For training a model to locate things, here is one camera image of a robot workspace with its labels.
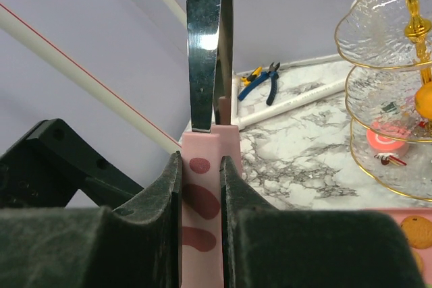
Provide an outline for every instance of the clear glass bowl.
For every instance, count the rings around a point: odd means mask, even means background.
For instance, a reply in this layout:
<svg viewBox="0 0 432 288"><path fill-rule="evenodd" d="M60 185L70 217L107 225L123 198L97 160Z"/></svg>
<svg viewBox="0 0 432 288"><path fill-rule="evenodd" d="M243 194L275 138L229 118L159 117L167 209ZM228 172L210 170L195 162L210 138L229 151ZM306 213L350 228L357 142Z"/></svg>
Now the clear glass bowl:
<svg viewBox="0 0 432 288"><path fill-rule="evenodd" d="M346 78L345 104L352 118L375 133L407 142L432 142L414 106L420 73L354 67Z"/></svg>
<svg viewBox="0 0 432 288"><path fill-rule="evenodd" d="M432 0L419 0L423 18L432 20ZM347 61L374 69L418 69L414 45L405 37L410 20L405 0L359 0L337 25L335 41ZM431 34L427 49L431 51Z"/></svg>
<svg viewBox="0 0 432 288"><path fill-rule="evenodd" d="M411 198L432 201L432 145L409 144L400 159L406 166L382 165L366 139L367 129L351 121L350 150L357 165L387 189Z"/></svg>

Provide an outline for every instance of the pink tray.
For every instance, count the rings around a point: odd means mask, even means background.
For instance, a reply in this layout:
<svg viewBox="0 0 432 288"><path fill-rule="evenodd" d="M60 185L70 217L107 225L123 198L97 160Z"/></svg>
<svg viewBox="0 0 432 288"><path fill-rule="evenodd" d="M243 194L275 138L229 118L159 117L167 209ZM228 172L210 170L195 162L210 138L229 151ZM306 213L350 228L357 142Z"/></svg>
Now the pink tray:
<svg viewBox="0 0 432 288"><path fill-rule="evenodd" d="M399 225L408 216L422 216L432 221L432 208L412 208L412 209L379 209L377 212L383 212L391 217ZM420 254L423 259L424 269L423 278L426 283L432 285L432 248L429 249L414 249Z"/></svg>

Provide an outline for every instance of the dark pink spot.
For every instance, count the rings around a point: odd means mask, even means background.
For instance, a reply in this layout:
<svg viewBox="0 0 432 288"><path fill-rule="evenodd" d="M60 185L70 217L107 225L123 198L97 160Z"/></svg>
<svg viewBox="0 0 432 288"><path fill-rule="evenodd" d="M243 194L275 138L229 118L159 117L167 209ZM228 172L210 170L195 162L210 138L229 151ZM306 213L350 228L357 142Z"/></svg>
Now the dark pink spot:
<svg viewBox="0 0 432 288"><path fill-rule="evenodd" d="M193 172L202 175L210 170L210 162L204 158L193 158L189 161L189 167Z"/></svg>
<svg viewBox="0 0 432 288"><path fill-rule="evenodd" d="M184 185L182 188L183 200L197 212L203 219L214 219L221 205L215 195L200 185Z"/></svg>
<svg viewBox="0 0 432 288"><path fill-rule="evenodd" d="M192 246L199 252L208 252L215 248L216 237L204 229L182 227L183 245Z"/></svg>

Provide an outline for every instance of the cookie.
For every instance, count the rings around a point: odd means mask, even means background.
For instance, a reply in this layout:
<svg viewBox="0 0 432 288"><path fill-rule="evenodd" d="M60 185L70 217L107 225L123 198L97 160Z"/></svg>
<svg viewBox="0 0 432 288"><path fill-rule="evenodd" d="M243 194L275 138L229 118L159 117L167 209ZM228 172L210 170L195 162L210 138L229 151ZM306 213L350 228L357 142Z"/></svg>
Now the cookie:
<svg viewBox="0 0 432 288"><path fill-rule="evenodd" d="M411 250L411 252L412 252L412 256L414 256L414 259L416 260L417 268L419 269L418 271L420 273L423 273L423 268L425 267L425 264L423 263L423 259L421 258L420 254L417 251Z"/></svg>
<svg viewBox="0 0 432 288"><path fill-rule="evenodd" d="M412 248L427 249L432 246L432 222L422 216L406 217L400 224Z"/></svg>

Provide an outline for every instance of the white marble tabletop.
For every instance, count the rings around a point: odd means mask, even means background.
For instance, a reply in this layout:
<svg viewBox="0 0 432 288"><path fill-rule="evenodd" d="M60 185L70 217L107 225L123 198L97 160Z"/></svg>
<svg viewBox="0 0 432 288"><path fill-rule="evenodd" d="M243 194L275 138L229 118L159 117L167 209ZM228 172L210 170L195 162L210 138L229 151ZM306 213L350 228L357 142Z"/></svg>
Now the white marble tabletop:
<svg viewBox="0 0 432 288"><path fill-rule="evenodd" d="M345 78L351 68L341 61L280 69L274 104ZM254 89L239 116L265 109L269 91L269 82ZM350 154L349 124L341 92L247 127L240 132L243 178L280 209L432 207L363 173Z"/></svg>

